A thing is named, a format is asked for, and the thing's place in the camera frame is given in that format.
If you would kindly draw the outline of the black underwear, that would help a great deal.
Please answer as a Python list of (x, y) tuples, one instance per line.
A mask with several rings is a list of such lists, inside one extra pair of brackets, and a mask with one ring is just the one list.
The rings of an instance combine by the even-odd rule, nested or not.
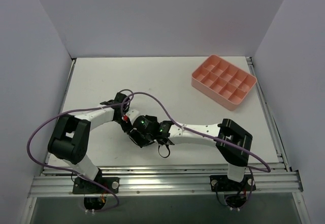
[(138, 130), (132, 129), (129, 134), (129, 138), (133, 143), (135, 143), (140, 148), (149, 146), (154, 143), (153, 140), (146, 138), (143, 134), (141, 134)]

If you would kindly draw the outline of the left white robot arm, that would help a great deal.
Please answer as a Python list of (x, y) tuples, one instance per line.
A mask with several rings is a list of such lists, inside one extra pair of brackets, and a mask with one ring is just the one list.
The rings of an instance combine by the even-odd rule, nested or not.
[(76, 115), (69, 112), (57, 120), (48, 152), (78, 172), (90, 193), (99, 192), (103, 186), (101, 170), (86, 154), (90, 131), (107, 122), (116, 122), (126, 129), (129, 123), (122, 119), (122, 113), (129, 110), (132, 99), (120, 91), (114, 99), (101, 102), (96, 110), (79, 111)]

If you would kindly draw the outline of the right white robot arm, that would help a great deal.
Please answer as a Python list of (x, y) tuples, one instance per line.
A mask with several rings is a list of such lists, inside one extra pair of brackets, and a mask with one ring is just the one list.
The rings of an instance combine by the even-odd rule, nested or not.
[(170, 120), (158, 122), (154, 116), (140, 115), (131, 120), (129, 137), (139, 147), (157, 143), (159, 147), (195, 144), (215, 147), (228, 163), (225, 183), (236, 190), (244, 183), (253, 136), (231, 119), (210, 125), (180, 124)]

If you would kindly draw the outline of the pink compartment tray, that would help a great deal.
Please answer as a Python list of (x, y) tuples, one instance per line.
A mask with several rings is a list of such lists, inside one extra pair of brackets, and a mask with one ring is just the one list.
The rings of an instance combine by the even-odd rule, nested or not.
[(191, 85), (230, 111), (236, 110), (257, 78), (217, 55), (209, 56), (191, 75)]

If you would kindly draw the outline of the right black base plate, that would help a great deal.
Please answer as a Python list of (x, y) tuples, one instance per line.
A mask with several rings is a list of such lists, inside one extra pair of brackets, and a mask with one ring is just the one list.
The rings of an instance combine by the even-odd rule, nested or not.
[(241, 182), (236, 182), (228, 179), (226, 175), (210, 175), (210, 186), (212, 191), (226, 192), (226, 191), (253, 191), (256, 190), (255, 182), (252, 181), (251, 175), (245, 174)]

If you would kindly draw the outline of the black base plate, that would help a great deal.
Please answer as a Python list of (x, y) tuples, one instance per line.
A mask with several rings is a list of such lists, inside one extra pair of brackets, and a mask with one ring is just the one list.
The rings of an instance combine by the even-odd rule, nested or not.
[(210, 175), (210, 186), (212, 191), (226, 192), (226, 191), (253, 191), (256, 190), (255, 182), (252, 181), (251, 175), (245, 174), (241, 182), (236, 182), (228, 179), (226, 175)]
[[(99, 184), (109, 189), (112, 193), (117, 194), (119, 192), (118, 177), (104, 177), (99, 180)], [(103, 194), (108, 191), (97, 184), (89, 182), (83, 178), (77, 177), (74, 180), (72, 193), (75, 195), (88, 195), (88, 194)]]

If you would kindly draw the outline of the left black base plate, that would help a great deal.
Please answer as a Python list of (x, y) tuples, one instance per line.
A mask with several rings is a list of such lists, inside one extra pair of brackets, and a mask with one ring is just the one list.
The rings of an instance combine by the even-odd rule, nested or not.
[[(112, 193), (117, 194), (119, 192), (118, 177), (104, 177), (99, 180), (99, 184), (109, 189)], [(83, 178), (77, 177), (74, 180), (72, 193), (75, 195), (88, 195), (88, 194), (103, 194), (108, 191), (97, 184), (89, 182)]]

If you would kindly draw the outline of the aluminium mounting rail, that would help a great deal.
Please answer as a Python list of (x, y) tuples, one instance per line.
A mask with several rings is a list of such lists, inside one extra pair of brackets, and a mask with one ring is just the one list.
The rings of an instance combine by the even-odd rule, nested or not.
[[(105, 177), (119, 178), (119, 197), (209, 195), (211, 175), (227, 173), (226, 165), (189, 165), (155, 167), (103, 167)], [(270, 173), (254, 171), (255, 193), (302, 192), (298, 172), (275, 164)], [(33, 179), (29, 197), (73, 197), (69, 173), (45, 169)]]

